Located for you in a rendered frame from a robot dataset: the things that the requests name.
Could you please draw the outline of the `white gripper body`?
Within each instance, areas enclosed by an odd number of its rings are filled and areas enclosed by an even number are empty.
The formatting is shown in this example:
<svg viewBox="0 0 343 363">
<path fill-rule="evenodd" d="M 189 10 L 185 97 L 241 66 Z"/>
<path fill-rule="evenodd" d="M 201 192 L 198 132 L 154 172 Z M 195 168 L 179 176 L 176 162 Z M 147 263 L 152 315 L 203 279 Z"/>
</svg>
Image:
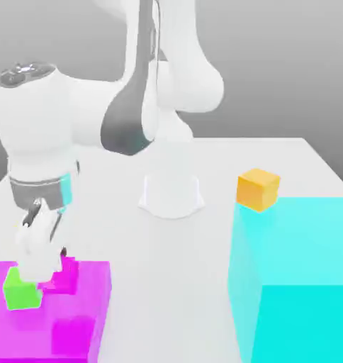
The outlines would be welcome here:
<svg viewBox="0 0 343 363">
<path fill-rule="evenodd" d="M 62 214 L 50 210 L 45 199 L 34 200 L 16 233 L 16 261 L 22 281 L 43 283 L 62 269 L 62 248 L 54 241 Z"/>
</svg>

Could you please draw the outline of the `small green cube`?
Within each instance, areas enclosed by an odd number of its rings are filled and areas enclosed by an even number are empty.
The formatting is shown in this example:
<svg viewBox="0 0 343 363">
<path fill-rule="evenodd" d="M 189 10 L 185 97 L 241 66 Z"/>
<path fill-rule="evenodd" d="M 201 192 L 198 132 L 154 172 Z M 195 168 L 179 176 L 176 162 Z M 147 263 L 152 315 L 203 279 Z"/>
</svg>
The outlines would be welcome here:
<svg viewBox="0 0 343 363">
<path fill-rule="evenodd" d="M 43 292 L 37 284 L 21 280 L 18 267 L 9 268 L 3 293 L 10 311 L 39 308 L 43 299 Z"/>
</svg>

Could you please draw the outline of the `small magenta cube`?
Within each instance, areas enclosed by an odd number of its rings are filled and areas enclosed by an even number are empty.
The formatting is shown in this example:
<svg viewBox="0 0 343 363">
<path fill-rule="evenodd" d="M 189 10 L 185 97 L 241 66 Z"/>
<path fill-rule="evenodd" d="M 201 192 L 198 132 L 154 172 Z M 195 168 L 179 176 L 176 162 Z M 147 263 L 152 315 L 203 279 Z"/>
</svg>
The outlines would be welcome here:
<svg viewBox="0 0 343 363">
<path fill-rule="evenodd" d="M 95 319 L 87 315 L 56 320 L 52 325 L 52 353 L 86 357 L 94 332 Z"/>
<path fill-rule="evenodd" d="M 51 280 L 38 284 L 44 294 L 69 294 L 77 292 L 79 262 L 74 257 L 61 256 L 62 270 L 55 272 Z"/>
</svg>

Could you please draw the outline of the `small orange cube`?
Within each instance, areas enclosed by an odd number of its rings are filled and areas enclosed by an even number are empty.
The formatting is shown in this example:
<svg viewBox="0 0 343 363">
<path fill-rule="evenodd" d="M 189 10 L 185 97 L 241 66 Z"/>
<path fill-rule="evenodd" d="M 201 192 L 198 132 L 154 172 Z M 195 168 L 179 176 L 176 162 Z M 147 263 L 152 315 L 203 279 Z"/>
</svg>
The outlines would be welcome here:
<svg viewBox="0 0 343 363">
<path fill-rule="evenodd" d="M 238 176 L 236 202 L 256 212 L 276 203 L 281 178 L 263 169 L 254 168 Z"/>
</svg>

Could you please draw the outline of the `large magenta box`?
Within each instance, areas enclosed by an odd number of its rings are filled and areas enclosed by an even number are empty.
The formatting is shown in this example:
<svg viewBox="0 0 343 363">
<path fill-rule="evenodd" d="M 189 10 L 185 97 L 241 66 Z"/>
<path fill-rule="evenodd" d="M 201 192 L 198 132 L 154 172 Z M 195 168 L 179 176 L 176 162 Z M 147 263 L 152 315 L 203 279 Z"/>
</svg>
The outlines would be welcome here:
<svg viewBox="0 0 343 363">
<path fill-rule="evenodd" d="M 14 262 L 0 262 L 0 363 L 99 363 L 99 350 L 111 296 L 108 262 L 81 261 L 77 292 L 46 294 L 41 306 L 10 311 L 3 293 L 4 279 Z M 95 319 L 86 357 L 52 353 L 52 325 L 62 318 L 87 315 Z"/>
</svg>

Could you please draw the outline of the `large cyan box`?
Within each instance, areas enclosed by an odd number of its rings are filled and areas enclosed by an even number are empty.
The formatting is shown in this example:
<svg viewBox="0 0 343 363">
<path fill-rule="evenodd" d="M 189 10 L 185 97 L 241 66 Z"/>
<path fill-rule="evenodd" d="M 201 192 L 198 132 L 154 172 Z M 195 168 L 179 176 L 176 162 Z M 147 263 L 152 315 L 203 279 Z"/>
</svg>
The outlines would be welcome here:
<svg viewBox="0 0 343 363">
<path fill-rule="evenodd" d="M 343 363 L 343 197 L 236 204 L 227 283 L 242 363 Z"/>
</svg>

